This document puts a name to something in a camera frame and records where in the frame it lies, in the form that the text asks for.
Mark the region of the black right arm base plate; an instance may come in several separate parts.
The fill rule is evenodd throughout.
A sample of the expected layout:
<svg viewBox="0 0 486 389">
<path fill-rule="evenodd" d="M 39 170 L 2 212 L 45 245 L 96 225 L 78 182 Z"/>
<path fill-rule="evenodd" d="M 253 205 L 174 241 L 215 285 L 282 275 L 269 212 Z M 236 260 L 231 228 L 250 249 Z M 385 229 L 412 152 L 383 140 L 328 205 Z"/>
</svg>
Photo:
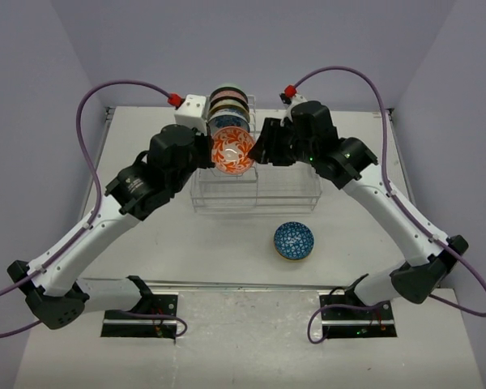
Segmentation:
<svg viewBox="0 0 486 389">
<path fill-rule="evenodd" d="M 331 339 L 395 338 L 398 336 L 390 302 L 375 310 L 333 308 L 321 312 L 322 336 Z"/>
</svg>

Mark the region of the orange floral patterned bowl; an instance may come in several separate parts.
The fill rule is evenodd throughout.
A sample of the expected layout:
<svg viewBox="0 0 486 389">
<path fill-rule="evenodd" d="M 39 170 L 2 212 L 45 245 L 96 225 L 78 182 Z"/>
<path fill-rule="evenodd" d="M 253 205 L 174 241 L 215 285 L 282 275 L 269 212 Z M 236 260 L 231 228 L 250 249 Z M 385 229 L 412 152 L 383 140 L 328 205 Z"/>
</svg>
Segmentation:
<svg viewBox="0 0 486 389">
<path fill-rule="evenodd" d="M 212 140 L 211 159 L 220 172 L 229 175 L 243 174 L 254 164 L 249 152 L 255 145 L 255 140 L 246 130 L 227 126 L 218 130 Z"/>
</svg>

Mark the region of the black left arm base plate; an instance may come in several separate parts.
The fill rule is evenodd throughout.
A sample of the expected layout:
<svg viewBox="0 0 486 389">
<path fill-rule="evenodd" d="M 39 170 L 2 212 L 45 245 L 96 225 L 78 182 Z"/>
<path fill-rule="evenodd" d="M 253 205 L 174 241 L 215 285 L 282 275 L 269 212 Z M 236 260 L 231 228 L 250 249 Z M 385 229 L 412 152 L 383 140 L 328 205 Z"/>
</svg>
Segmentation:
<svg viewBox="0 0 486 389">
<path fill-rule="evenodd" d="M 160 293 L 152 302 L 137 310 L 139 317 L 113 310 L 104 313 L 100 336 L 102 338 L 175 340 L 185 326 L 174 317 L 177 315 L 178 294 Z"/>
</svg>

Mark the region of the blue triangle patterned bowl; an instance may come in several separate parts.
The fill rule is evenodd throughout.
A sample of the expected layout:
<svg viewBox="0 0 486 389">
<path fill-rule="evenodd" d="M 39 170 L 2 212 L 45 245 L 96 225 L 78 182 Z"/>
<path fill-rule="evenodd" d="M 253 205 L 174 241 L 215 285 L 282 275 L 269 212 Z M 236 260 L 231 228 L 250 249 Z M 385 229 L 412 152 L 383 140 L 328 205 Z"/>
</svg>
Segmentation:
<svg viewBox="0 0 486 389">
<path fill-rule="evenodd" d="M 278 253 L 291 258 L 302 258 L 311 254 L 315 240 L 308 226 L 289 221 L 275 230 L 273 242 Z"/>
</svg>

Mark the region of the yellow blue patterned bowl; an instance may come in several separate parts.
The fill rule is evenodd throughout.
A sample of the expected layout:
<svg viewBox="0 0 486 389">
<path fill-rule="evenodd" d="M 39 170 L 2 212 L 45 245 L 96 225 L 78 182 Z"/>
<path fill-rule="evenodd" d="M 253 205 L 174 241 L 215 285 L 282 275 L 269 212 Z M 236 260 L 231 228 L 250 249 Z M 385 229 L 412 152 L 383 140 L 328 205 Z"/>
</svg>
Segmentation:
<svg viewBox="0 0 486 389">
<path fill-rule="evenodd" d="M 288 256 L 284 256 L 281 253 L 278 253 L 278 256 L 282 260 L 284 260 L 288 263 L 304 263 L 304 262 L 306 262 L 306 259 L 309 257 L 309 255 L 308 255 L 308 256 L 305 256 L 305 257 L 302 257 L 302 258 L 291 258 L 291 257 L 288 257 Z"/>
</svg>

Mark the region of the yellow flower leaf bowl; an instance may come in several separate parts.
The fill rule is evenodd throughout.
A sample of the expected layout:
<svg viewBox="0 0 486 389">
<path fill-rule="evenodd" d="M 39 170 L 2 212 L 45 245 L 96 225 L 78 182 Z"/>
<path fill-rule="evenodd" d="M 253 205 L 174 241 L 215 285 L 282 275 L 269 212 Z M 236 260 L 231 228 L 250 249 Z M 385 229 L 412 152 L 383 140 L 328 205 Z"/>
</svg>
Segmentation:
<svg viewBox="0 0 486 389">
<path fill-rule="evenodd" d="M 222 110 L 230 110 L 240 114 L 246 121 L 249 121 L 249 108 L 247 105 L 243 105 L 237 100 L 225 99 L 214 103 L 207 114 L 208 118 L 213 117 L 216 113 Z"/>
</svg>

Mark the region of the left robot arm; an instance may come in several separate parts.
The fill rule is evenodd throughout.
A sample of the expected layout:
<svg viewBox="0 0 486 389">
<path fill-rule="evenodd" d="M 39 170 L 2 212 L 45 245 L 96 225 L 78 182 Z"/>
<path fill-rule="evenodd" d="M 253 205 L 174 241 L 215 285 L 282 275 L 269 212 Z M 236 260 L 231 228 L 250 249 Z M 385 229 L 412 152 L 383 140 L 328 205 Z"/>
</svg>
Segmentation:
<svg viewBox="0 0 486 389">
<path fill-rule="evenodd" d="M 163 127 L 151 138 L 149 148 L 100 192 L 89 216 L 46 256 L 15 261 L 8 267 L 40 323 L 56 330 L 95 311 L 167 319 L 165 314 L 151 313 L 155 297 L 140 277 L 93 280 L 82 274 L 120 236 L 169 203 L 196 169 L 213 167 L 212 146 L 212 138 L 196 129 L 177 124 Z"/>
</svg>

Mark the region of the blue white floral bowl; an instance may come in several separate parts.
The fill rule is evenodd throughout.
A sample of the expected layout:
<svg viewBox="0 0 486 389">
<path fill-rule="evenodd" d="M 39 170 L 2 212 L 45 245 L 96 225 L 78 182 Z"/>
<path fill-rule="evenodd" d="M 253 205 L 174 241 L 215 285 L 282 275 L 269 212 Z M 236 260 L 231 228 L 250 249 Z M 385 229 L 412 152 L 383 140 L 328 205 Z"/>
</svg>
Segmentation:
<svg viewBox="0 0 486 389">
<path fill-rule="evenodd" d="M 209 120 L 208 126 L 212 134 L 218 130 L 230 126 L 238 127 L 246 132 L 249 132 L 249 123 L 245 120 L 245 118 L 234 113 L 222 113 L 221 115 L 213 116 Z"/>
</svg>

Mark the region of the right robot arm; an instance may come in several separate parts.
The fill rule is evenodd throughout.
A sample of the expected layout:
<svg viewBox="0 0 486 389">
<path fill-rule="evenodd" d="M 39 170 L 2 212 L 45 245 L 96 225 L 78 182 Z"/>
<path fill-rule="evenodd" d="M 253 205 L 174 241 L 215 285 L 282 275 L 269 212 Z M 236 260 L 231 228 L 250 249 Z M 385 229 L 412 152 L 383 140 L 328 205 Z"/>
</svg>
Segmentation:
<svg viewBox="0 0 486 389">
<path fill-rule="evenodd" d="M 346 311 L 363 318 L 374 305 L 397 297 L 420 304 L 451 272 L 467 241 L 432 225 L 395 186 L 387 187 L 374 153 L 357 138 L 341 138 L 330 110 L 318 101 L 296 105 L 289 116 L 265 118 L 249 156 L 259 164 L 311 165 L 357 201 L 403 254 L 397 267 L 365 275 L 347 287 Z"/>
</svg>

